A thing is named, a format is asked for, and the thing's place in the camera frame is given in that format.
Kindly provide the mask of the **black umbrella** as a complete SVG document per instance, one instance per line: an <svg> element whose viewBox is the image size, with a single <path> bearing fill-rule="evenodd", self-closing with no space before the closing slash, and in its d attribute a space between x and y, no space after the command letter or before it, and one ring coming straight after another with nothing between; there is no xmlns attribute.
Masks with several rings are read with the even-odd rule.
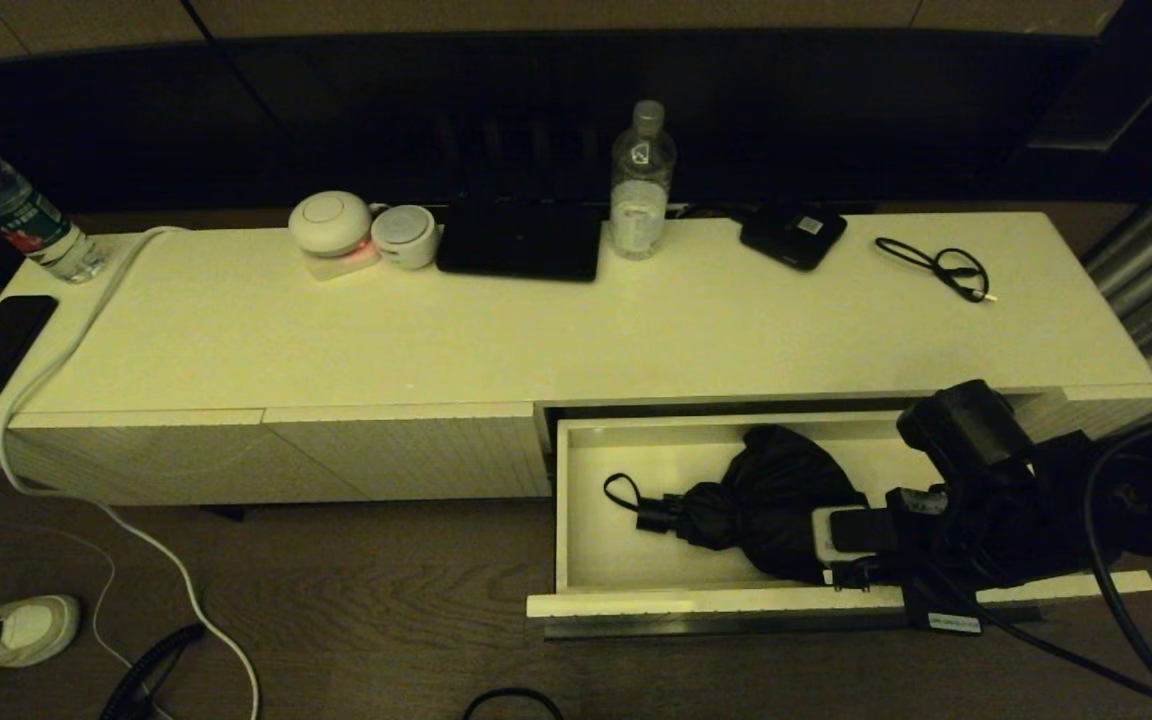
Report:
<svg viewBox="0 0 1152 720"><path fill-rule="evenodd" d="M636 516L635 526L710 551L740 550L755 569L787 582L823 585L813 511L867 509L827 450L795 430L748 430L721 480L696 483L681 495L645 498L628 473L612 473L604 497Z"/></svg>

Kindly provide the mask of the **white ribbed drawer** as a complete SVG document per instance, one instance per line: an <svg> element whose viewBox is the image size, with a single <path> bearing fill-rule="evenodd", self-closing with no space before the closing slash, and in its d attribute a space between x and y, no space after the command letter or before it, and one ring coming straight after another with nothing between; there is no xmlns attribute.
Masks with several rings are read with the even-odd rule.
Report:
<svg viewBox="0 0 1152 720"><path fill-rule="evenodd" d="M835 591L765 577L738 550L710 551L639 530L604 495L626 473L646 498L718 480L750 429L812 439L870 505L890 488L931 488L940 473L902 442L893 411L649 416L559 420L556 588L526 600L550 641L905 628L897 588Z"/></svg>

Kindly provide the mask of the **white low cabinet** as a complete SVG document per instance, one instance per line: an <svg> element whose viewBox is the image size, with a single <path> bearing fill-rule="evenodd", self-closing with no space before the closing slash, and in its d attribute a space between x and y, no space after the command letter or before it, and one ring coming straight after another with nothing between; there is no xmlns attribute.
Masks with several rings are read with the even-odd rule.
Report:
<svg viewBox="0 0 1152 720"><path fill-rule="evenodd" d="M593 283L404 272L317 282L282 228L103 238L65 285L23 266L6 296L59 300L0 397L81 344L18 406L36 414L532 404L667 414L900 409L983 379L1036 439L1152 414L1152 370L1039 213L852 217L813 272L681 220Z"/></svg>

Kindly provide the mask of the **small black box white label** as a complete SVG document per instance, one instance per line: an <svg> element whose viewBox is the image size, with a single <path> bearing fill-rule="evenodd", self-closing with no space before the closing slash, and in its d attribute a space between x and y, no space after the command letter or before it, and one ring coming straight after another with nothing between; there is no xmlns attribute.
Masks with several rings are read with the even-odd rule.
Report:
<svg viewBox="0 0 1152 720"><path fill-rule="evenodd" d="M768 204L741 220L742 245L799 272L813 272L844 236L844 217L805 204Z"/></svg>

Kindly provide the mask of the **white ribbed cabinet door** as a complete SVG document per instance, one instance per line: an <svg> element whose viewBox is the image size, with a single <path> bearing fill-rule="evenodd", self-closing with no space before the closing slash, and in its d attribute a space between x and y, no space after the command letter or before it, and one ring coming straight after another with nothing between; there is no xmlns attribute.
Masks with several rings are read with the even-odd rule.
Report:
<svg viewBox="0 0 1152 720"><path fill-rule="evenodd" d="M361 502L262 420L262 410L36 414L10 420L14 473L118 506Z"/></svg>
<svg viewBox="0 0 1152 720"><path fill-rule="evenodd" d="M276 407L262 423L370 501L553 492L532 404Z"/></svg>

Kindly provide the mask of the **clear water bottle grey cap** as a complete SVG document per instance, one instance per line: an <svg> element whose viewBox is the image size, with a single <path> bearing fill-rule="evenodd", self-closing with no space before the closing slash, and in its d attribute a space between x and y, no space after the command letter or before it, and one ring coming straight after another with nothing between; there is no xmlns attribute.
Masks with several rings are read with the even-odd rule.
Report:
<svg viewBox="0 0 1152 720"><path fill-rule="evenodd" d="M621 258L652 258L664 236L679 160L662 103L635 104L631 126L614 141L611 159L612 249Z"/></svg>

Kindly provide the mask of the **black flat router box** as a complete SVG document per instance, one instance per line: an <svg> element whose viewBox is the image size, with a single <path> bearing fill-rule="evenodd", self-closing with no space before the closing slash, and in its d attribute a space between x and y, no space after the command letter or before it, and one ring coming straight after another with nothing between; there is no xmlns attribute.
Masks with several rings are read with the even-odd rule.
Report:
<svg viewBox="0 0 1152 720"><path fill-rule="evenodd" d="M602 215L571 202L462 200L445 214L435 268L444 273L593 282Z"/></svg>

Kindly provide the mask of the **small white round speaker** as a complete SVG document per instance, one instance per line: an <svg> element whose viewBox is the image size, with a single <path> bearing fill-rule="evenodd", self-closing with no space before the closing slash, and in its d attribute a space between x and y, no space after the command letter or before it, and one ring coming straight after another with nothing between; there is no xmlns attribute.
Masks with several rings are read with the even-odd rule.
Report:
<svg viewBox="0 0 1152 720"><path fill-rule="evenodd" d="M382 258L399 270L424 270L435 262L442 232L429 209L393 206L372 220L372 241Z"/></svg>

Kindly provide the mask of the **white dome device pink base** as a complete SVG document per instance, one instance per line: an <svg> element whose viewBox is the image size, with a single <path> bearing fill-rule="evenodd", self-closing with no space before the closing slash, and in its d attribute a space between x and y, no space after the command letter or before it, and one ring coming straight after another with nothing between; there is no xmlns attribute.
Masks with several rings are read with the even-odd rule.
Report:
<svg viewBox="0 0 1152 720"><path fill-rule="evenodd" d="M338 281L376 266L374 210L355 194L324 191L300 200L287 229L306 272L317 282Z"/></svg>

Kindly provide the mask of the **white sneaker dark laces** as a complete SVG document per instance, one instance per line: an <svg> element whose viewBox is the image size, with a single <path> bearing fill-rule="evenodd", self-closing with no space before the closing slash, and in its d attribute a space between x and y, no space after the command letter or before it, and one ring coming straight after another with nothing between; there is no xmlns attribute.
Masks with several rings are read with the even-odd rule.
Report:
<svg viewBox="0 0 1152 720"><path fill-rule="evenodd" d="M0 670L35 666L69 647L81 626L81 602L44 594L0 605Z"/></svg>

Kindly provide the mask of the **water bottle with green label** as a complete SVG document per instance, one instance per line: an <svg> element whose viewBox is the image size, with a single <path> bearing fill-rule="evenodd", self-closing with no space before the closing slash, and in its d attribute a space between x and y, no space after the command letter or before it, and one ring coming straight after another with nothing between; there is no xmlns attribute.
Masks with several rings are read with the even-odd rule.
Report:
<svg viewBox="0 0 1152 720"><path fill-rule="evenodd" d="M77 223L0 156L0 237L59 281L82 285L108 255Z"/></svg>

